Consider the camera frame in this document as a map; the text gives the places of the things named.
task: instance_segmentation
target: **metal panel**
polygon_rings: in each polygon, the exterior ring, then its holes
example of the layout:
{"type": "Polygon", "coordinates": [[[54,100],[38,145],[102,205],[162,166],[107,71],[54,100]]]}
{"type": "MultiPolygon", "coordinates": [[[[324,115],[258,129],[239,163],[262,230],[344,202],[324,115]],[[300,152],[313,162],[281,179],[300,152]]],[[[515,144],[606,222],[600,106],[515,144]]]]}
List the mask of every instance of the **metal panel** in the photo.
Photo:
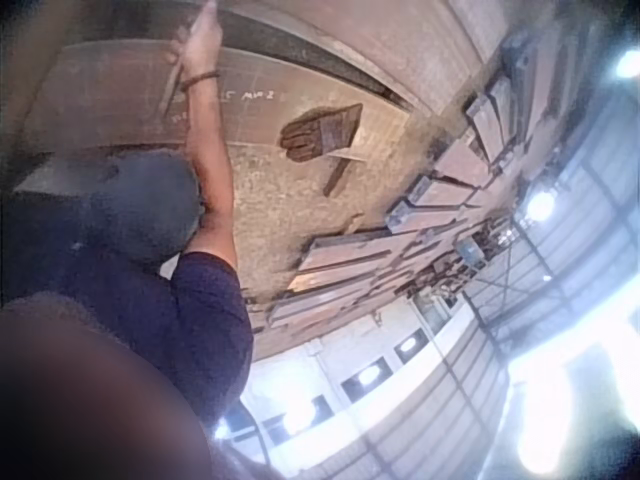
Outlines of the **metal panel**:
{"type": "Polygon", "coordinates": [[[393,233],[411,232],[446,225],[461,211],[458,207],[412,207],[401,200],[385,221],[393,233]]]}
{"type": "Polygon", "coordinates": [[[316,238],[300,264],[301,270],[323,267],[370,255],[390,252],[389,261],[404,250],[416,233],[391,235],[388,230],[316,238]]]}
{"type": "Polygon", "coordinates": [[[473,189],[437,178],[421,175],[407,199],[418,207],[428,205],[460,205],[467,200],[473,189]]]}
{"type": "Polygon", "coordinates": [[[507,77],[500,77],[491,88],[489,96],[496,107],[500,121],[502,143],[507,145],[515,135],[512,118],[511,80],[507,77]]]}
{"type": "Polygon", "coordinates": [[[493,105],[488,97],[479,95],[467,109],[467,116],[473,122],[489,162],[493,162],[502,152],[502,129],[493,105]]]}
{"type": "Polygon", "coordinates": [[[489,166],[460,140],[454,141],[442,154],[435,163],[435,169],[442,175],[475,187],[482,187],[491,179],[489,166]]]}
{"type": "Polygon", "coordinates": [[[289,285],[289,290],[299,292],[373,272],[383,263],[388,263],[387,256],[388,254],[383,252],[352,262],[299,271],[289,285]]]}
{"type": "MultiPolygon", "coordinates": [[[[427,111],[441,113],[482,66],[459,20],[441,0],[407,0],[402,8],[385,0],[264,2],[315,27],[328,37],[325,48],[427,111]]],[[[288,31],[300,30],[288,20],[288,31]]]]}
{"type": "MultiPolygon", "coordinates": [[[[168,43],[111,40],[66,47],[49,72],[26,122],[36,151],[115,145],[181,144],[186,97],[176,95],[165,121],[156,108],[171,66],[168,43]]],[[[276,146],[280,130],[315,108],[364,105],[351,148],[336,155],[363,161],[386,158],[408,114],[385,100],[294,64],[222,49],[220,96],[225,139],[276,146]]]]}
{"type": "Polygon", "coordinates": [[[369,287],[373,277],[373,274],[365,274],[335,285],[316,288],[310,292],[299,293],[279,300],[273,308],[271,320],[283,319],[311,308],[338,301],[354,292],[362,292],[364,294],[364,290],[369,287]]]}
{"type": "Polygon", "coordinates": [[[509,25],[500,0],[449,0],[483,62],[491,59],[509,25]]]}

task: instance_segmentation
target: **metal beam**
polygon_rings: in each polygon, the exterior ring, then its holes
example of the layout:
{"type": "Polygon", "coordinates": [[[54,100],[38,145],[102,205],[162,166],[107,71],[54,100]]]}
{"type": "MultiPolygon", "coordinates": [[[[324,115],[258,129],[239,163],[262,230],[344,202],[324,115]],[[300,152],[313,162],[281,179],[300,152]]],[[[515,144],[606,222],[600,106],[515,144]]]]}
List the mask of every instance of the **metal beam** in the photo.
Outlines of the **metal beam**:
{"type": "Polygon", "coordinates": [[[615,228],[615,226],[620,223],[620,218],[622,216],[627,216],[633,208],[636,206],[637,200],[631,197],[624,205],[621,206],[620,215],[615,216],[609,225],[603,229],[603,231],[596,237],[596,239],[589,245],[580,255],[578,255],[567,267],[565,267],[562,272],[558,273],[557,276],[553,277],[552,280],[542,287],[541,289],[535,291],[529,298],[523,300],[522,302],[514,305],[509,308],[505,312],[503,312],[500,316],[493,319],[489,324],[491,329],[495,329],[504,323],[508,322],[513,316],[522,312],[524,309],[529,307],[533,302],[539,300],[541,297],[548,294],[549,291],[559,290],[559,285],[561,285],[562,281],[569,277],[575,270],[580,268],[584,263],[585,259],[589,256],[593,255],[610,237],[611,231],[615,228]]]}

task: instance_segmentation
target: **work glove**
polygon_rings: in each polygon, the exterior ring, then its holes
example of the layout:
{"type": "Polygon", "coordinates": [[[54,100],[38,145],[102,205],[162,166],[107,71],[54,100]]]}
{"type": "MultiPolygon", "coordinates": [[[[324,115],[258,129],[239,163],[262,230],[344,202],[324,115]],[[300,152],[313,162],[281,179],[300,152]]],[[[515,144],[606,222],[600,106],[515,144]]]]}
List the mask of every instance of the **work glove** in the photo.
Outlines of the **work glove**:
{"type": "Polygon", "coordinates": [[[287,150],[288,158],[299,163],[348,148],[360,126],[361,115],[361,103],[339,110],[309,112],[282,129],[280,146],[287,150]]]}

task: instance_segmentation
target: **wristband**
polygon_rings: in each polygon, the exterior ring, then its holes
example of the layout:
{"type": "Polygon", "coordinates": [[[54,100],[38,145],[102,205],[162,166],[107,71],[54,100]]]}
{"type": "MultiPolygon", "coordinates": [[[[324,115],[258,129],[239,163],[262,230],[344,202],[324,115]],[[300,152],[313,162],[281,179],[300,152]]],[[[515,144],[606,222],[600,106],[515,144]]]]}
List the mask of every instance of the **wristband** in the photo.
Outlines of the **wristband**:
{"type": "Polygon", "coordinates": [[[201,82],[202,80],[206,80],[207,78],[218,78],[220,74],[216,70],[212,70],[210,72],[201,73],[200,75],[196,75],[195,77],[191,77],[188,80],[185,80],[180,84],[180,90],[182,92],[186,92],[191,87],[193,87],[196,83],[201,82]]]}

